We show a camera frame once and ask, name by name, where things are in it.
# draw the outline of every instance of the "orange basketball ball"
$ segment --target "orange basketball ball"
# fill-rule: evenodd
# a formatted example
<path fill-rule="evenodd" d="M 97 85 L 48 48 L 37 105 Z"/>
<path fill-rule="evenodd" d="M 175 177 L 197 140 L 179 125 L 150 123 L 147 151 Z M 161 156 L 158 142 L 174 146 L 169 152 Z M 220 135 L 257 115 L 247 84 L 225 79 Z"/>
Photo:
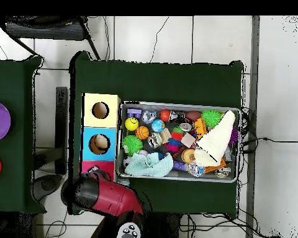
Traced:
<path fill-rule="evenodd" d="M 136 129 L 136 137 L 138 139 L 147 139 L 149 136 L 149 129 L 146 126 L 139 126 Z"/>

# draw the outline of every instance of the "red ball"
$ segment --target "red ball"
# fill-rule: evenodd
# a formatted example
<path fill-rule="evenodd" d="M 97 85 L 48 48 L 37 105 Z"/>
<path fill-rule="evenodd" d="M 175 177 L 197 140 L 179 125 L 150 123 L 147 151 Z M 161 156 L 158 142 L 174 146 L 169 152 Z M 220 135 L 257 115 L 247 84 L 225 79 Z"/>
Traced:
<path fill-rule="evenodd" d="M 170 111 L 169 110 L 162 110 L 160 112 L 160 120 L 164 122 L 169 121 Z"/>

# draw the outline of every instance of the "blue ball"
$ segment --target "blue ball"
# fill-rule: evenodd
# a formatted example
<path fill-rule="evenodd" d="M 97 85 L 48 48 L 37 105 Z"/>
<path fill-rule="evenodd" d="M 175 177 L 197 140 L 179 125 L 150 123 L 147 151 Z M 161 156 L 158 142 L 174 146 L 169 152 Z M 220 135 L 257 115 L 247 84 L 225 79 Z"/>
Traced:
<path fill-rule="evenodd" d="M 160 133 L 164 130 L 165 123 L 162 120 L 156 119 L 152 122 L 151 128 L 152 128 L 153 132 Z"/>

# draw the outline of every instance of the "yellow ball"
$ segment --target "yellow ball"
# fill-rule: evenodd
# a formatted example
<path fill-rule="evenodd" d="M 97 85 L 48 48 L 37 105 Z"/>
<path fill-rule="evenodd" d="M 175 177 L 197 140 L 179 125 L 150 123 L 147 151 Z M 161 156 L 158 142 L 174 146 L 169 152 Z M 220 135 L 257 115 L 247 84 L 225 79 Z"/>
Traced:
<path fill-rule="evenodd" d="M 138 120 L 136 118 L 128 118 L 125 121 L 125 127 L 126 129 L 128 129 L 129 131 L 134 131 L 138 128 Z"/>

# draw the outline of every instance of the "yellow box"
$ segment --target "yellow box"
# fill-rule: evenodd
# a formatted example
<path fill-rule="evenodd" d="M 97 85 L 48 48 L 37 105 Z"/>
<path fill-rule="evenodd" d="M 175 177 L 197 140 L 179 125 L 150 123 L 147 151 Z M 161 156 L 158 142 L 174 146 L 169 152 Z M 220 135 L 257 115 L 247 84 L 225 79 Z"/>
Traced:
<path fill-rule="evenodd" d="M 108 116 L 96 118 L 93 107 L 96 103 L 103 102 L 108 106 Z M 118 106 L 120 99 L 117 95 L 85 93 L 84 96 L 84 126 L 93 128 L 116 128 L 118 122 Z"/>

